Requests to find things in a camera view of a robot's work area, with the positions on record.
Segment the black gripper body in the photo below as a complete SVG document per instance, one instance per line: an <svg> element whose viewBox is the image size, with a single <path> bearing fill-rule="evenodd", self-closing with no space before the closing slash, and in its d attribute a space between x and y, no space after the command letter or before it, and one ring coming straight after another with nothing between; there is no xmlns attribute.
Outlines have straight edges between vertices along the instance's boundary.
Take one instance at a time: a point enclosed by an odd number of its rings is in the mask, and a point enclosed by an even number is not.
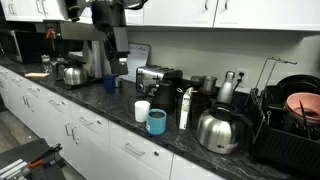
<svg viewBox="0 0 320 180"><path fill-rule="evenodd" d="M127 29L125 27L113 27L108 37L108 60L111 72L118 75L128 73L127 57L130 53Z"/></svg>

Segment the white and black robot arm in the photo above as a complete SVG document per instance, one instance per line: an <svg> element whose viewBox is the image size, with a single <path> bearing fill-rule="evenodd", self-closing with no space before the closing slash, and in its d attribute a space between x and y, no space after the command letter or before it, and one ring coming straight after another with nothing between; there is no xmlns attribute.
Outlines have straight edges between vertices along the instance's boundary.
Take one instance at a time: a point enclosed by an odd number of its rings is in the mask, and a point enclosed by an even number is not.
<svg viewBox="0 0 320 180"><path fill-rule="evenodd" d="M105 34L104 51L109 61L111 73L128 73L127 57L130 53L125 10L140 10L148 0L63 0L68 18L72 22L80 20L85 8L92 12L93 25Z"/></svg>

